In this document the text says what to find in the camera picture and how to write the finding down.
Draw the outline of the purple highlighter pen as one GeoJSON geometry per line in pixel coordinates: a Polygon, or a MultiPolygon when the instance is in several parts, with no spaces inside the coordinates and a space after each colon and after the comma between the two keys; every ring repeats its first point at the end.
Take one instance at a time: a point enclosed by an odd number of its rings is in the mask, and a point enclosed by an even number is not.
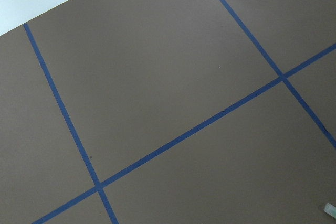
{"type": "Polygon", "coordinates": [[[323,208],[323,211],[330,215],[333,218],[336,218],[336,207],[330,203],[326,203],[323,208]]]}

